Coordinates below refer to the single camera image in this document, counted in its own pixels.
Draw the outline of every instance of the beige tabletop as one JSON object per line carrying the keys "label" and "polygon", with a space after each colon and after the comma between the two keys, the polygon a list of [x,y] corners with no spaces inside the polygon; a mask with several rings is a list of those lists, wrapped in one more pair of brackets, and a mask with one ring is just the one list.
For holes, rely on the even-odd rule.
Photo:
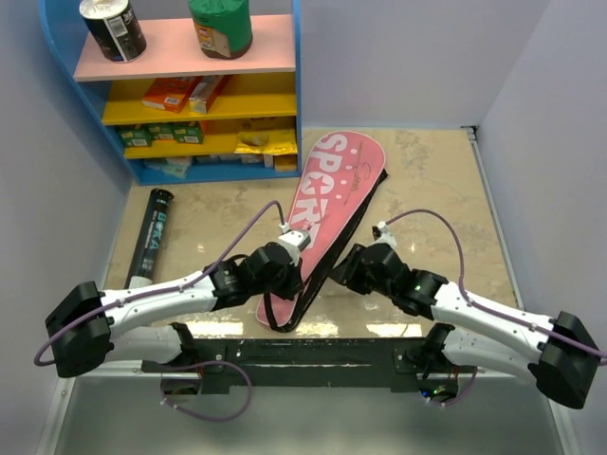
{"label": "beige tabletop", "polygon": [[[306,130],[303,150],[330,130]],[[515,306],[502,249],[468,137],[462,130],[361,130],[386,152],[390,177],[379,185],[350,244],[373,242],[371,226],[409,209],[432,209],[455,227],[464,248],[466,288]],[[162,240],[155,282],[182,277],[211,264],[270,199],[288,213],[298,179],[168,185],[175,195]],[[150,187],[131,189],[105,284],[122,288],[147,204]],[[458,274],[457,253],[447,229],[431,216],[417,214],[391,226],[400,258],[411,268],[427,269],[450,280]],[[269,211],[234,249],[251,253],[280,235],[276,210]],[[413,318],[379,294],[360,296],[327,280],[298,328],[277,334],[256,317],[259,298],[237,308],[183,315],[195,337],[420,337],[433,322]]]}

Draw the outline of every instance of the cable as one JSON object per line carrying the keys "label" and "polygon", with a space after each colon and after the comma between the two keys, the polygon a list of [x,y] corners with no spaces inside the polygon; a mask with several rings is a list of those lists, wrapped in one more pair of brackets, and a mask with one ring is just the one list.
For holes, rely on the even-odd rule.
{"label": "cable", "polygon": [[147,297],[158,296],[158,295],[166,294],[168,292],[180,291],[181,289],[187,289],[189,287],[195,286],[198,282],[201,282],[202,280],[204,280],[205,278],[207,278],[213,272],[213,270],[215,268],[217,268],[217,266],[226,258],[226,256],[228,256],[230,254],[230,252],[232,251],[232,249],[236,246],[236,244],[238,244],[238,242],[241,241],[241,239],[245,236],[245,234],[247,234],[247,232],[253,227],[253,225],[255,223],[257,223],[257,221],[259,221],[259,219],[262,217],[262,215],[264,213],[266,213],[267,210],[270,207],[272,207],[272,206],[276,206],[278,208],[278,215],[279,215],[281,224],[283,225],[285,223],[285,216],[283,214],[283,208],[281,206],[281,203],[278,202],[278,201],[276,201],[276,200],[268,202],[248,222],[248,224],[236,236],[236,238],[233,240],[233,242],[228,245],[228,247],[226,248],[226,250],[223,253],[221,253],[221,255],[219,256],[219,258],[217,258],[217,260],[214,263],[212,263],[212,265],[210,267],[208,267],[205,271],[201,271],[200,275],[198,275],[196,278],[190,280],[189,282],[186,282],[186,283],[182,284],[181,286],[177,286],[177,285],[175,285],[175,286],[168,286],[168,287],[162,287],[162,288],[159,288],[159,289],[154,289],[154,290],[151,290],[151,291],[140,292],[138,294],[133,294],[133,295],[131,295],[131,296],[129,296],[129,297],[123,299],[123,300],[116,300],[116,301],[114,301],[112,303],[109,303],[107,305],[101,306],[99,308],[95,308],[94,310],[89,311],[88,313],[80,316],[79,318],[76,318],[76,319],[72,320],[65,327],[62,327],[55,334],[53,334],[52,337],[50,337],[42,345],[42,347],[38,350],[38,352],[34,356],[34,365],[36,365],[37,367],[47,367],[49,365],[53,365],[55,363],[54,359],[52,359],[52,360],[42,360],[42,356],[46,352],[46,350],[53,343],[55,343],[57,340],[59,340],[61,337],[63,337],[67,332],[69,332],[70,330],[73,330],[75,327],[77,327],[78,325],[82,324],[83,322],[87,322],[88,320],[92,319],[96,315],[98,315],[100,313],[103,313],[105,311],[111,310],[113,308],[117,308],[119,306],[122,306],[125,303],[131,303],[131,302],[133,302],[135,300],[145,299]]}
{"label": "cable", "polygon": [[[451,236],[453,237],[453,240],[455,241],[455,246],[457,247],[457,255],[459,257],[459,277],[457,280],[457,285],[458,285],[460,294],[462,295],[462,297],[464,298],[464,300],[467,303],[469,303],[474,308],[477,308],[481,311],[484,311],[485,313],[495,316],[496,318],[509,320],[510,322],[514,322],[516,324],[522,325],[523,327],[526,327],[530,330],[537,330],[541,334],[544,334],[548,337],[553,337],[559,341],[562,341],[563,343],[567,343],[575,348],[578,348],[578,349],[584,351],[585,353],[588,353],[590,355],[595,355],[602,359],[607,359],[607,352],[591,348],[590,346],[586,346],[585,344],[582,344],[579,341],[575,341],[574,339],[565,337],[564,335],[558,334],[556,332],[552,332],[551,330],[544,329],[543,327],[537,326],[536,324],[528,322],[524,319],[516,318],[511,315],[506,315],[498,310],[488,308],[485,305],[471,299],[468,295],[468,292],[466,292],[466,287],[464,286],[464,275],[466,273],[466,267],[464,264],[464,249],[462,248],[462,243],[460,242],[459,237],[457,236],[457,233],[455,232],[455,229],[453,228],[451,223],[449,223],[449,221],[447,221],[447,219],[444,216],[442,216],[441,214],[439,214],[433,210],[429,210],[429,209],[413,209],[413,210],[405,211],[405,212],[395,216],[391,220],[387,221],[386,225],[390,225],[394,221],[397,221],[401,218],[404,218],[405,216],[409,216],[414,213],[428,213],[429,215],[432,215],[432,216],[438,218],[440,221],[442,221],[443,224],[450,231]],[[599,365],[601,367],[607,365],[607,360],[600,361]]]}
{"label": "cable", "polygon": [[169,397],[165,393],[164,389],[162,388],[162,383],[160,383],[160,395],[162,396],[162,401],[160,402],[160,404],[161,405],[165,404],[174,410],[178,410],[191,417],[194,417],[194,418],[200,419],[200,420],[205,420],[207,422],[228,422],[230,420],[235,419],[239,415],[241,415],[243,412],[245,412],[245,410],[247,410],[248,405],[250,404],[250,398],[253,394],[253,384],[250,380],[250,377],[248,377],[248,374],[242,368],[240,368],[238,365],[235,365],[230,362],[225,362],[223,360],[210,360],[208,362],[200,362],[200,363],[196,363],[194,365],[189,365],[187,367],[165,367],[164,365],[161,365],[161,367],[164,370],[166,370],[167,372],[183,372],[186,370],[194,370],[194,369],[198,369],[198,368],[212,367],[212,366],[216,366],[216,365],[219,365],[222,367],[228,367],[228,368],[235,370],[236,372],[240,373],[243,376],[243,378],[245,379],[245,382],[247,383],[247,399],[245,400],[245,403],[238,411],[236,411],[232,414],[226,415],[226,416],[215,417],[213,415],[202,414],[200,412],[195,412],[193,410],[183,408],[182,406],[176,405],[169,399]]}

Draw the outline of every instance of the blue shelf frame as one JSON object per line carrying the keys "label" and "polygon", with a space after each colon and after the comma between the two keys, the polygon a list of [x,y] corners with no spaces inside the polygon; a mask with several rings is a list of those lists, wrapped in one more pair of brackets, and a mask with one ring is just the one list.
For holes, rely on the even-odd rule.
{"label": "blue shelf frame", "polygon": [[124,146],[116,129],[101,123],[111,81],[76,82],[73,74],[88,35],[88,28],[78,11],[78,2],[73,0],[38,0],[40,23],[48,48],[57,64],[70,81],[74,94],[98,123],[109,145],[109,153],[116,154],[140,185],[167,185],[174,183],[201,183],[231,180],[254,180],[282,177],[296,177],[302,174],[302,69],[300,40],[300,0],[292,0],[293,31],[295,42],[295,90],[297,98],[297,171],[278,173],[261,165],[234,163],[192,165],[185,179],[172,177],[160,171],[145,168],[141,160],[124,157]]}

